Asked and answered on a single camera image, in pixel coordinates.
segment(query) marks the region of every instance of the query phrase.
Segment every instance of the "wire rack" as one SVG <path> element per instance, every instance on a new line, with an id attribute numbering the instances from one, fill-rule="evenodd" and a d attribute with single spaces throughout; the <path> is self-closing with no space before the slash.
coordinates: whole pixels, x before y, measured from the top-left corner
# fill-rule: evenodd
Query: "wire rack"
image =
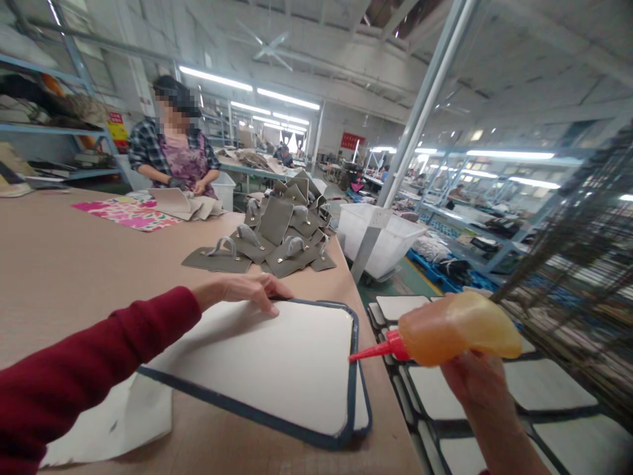
<path id="1" fill-rule="evenodd" d="M 542 351 L 633 429 L 633 127 L 558 190 L 530 254 L 494 296 Z"/>

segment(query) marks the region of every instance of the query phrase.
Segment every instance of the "brown paper table surface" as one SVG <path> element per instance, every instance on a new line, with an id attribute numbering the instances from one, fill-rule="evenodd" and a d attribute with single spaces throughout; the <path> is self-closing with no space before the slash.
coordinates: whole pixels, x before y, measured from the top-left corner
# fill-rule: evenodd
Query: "brown paper table surface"
<path id="1" fill-rule="evenodd" d="M 126 228 L 70 205 L 112 195 L 73 189 L 70 195 L 0 200 L 0 367 L 106 318 L 114 309 L 177 285 L 228 274 L 181 266 L 200 246 L 234 231 L 243 214 L 183 222 L 152 233 Z M 375 343 L 367 314 L 337 239 L 328 253 L 338 267 L 307 267 L 284 282 L 295 297 L 344 302 L 359 317 L 359 347 Z M 260 272 L 251 266 L 249 274 Z M 314 448 L 288 435 L 174 392 L 172 432 L 106 462 L 66 474 L 409 474 L 421 473 L 382 359 L 363 361 L 373 428 L 345 451 Z"/>

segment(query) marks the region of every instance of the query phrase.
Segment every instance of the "dark blue trim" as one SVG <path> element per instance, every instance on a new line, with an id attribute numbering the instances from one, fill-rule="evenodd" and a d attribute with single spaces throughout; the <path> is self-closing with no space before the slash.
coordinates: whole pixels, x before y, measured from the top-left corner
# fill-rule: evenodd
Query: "dark blue trim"
<path id="1" fill-rule="evenodd" d="M 352 317 L 350 354 L 356 353 L 358 349 L 358 316 L 343 303 L 335 303 L 329 301 L 313 302 L 308 300 L 290 299 L 296 303 L 304 303 L 306 305 L 317 305 L 321 307 L 337 308 L 347 311 Z M 349 382 L 347 384 L 347 422 L 343 430 L 336 436 L 321 434 L 305 427 L 298 426 L 281 418 L 267 414 L 259 409 L 253 408 L 247 404 L 236 401 L 235 399 L 221 395 L 211 391 L 210 389 L 195 385 L 183 379 L 168 375 L 155 369 L 141 366 L 137 369 L 140 374 L 152 378 L 167 386 L 173 387 L 178 391 L 186 393 L 197 399 L 209 402 L 214 406 L 220 407 L 229 412 L 233 412 L 238 416 L 257 422 L 271 429 L 286 433 L 292 437 L 307 442 L 315 447 L 328 450 L 341 450 L 349 443 L 354 429 L 354 415 L 356 411 L 356 373 L 357 362 L 349 365 Z M 371 409 L 369 407 L 369 398 L 365 389 L 365 399 L 367 400 L 367 411 L 369 412 L 369 428 L 371 427 Z"/>

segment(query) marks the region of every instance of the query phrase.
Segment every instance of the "red sign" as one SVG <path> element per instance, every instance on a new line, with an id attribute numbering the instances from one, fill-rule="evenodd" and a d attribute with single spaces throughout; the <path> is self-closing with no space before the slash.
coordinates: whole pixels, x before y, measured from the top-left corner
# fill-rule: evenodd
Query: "red sign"
<path id="1" fill-rule="evenodd" d="M 358 135 L 348 134 L 347 132 L 343 132 L 343 140 L 341 140 L 342 148 L 351 148 L 352 150 L 356 150 L 356 144 L 360 141 L 358 146 L 361 146 L 365 143 L 364 137 L 359 137 Z"/>

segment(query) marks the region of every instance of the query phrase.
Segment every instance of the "red nozzle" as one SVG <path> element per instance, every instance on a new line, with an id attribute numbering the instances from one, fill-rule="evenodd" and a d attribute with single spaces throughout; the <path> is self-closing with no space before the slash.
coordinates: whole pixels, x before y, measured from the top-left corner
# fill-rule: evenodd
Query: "red nozzle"
<path id="1" fill-rule="evenodd" d="M 386 354 L 393 354 L 398 361 L 408 361 L 411 359 L 407 349 L 404 347 L 400 332 L 398 330 L 391 330 L 387 332 L 387 341 L 367 348 L 361 352 L 350 355 L 350 362 L 362 360 L 363 358 L 371 358 L 372 356 L 382 356 Z"/>

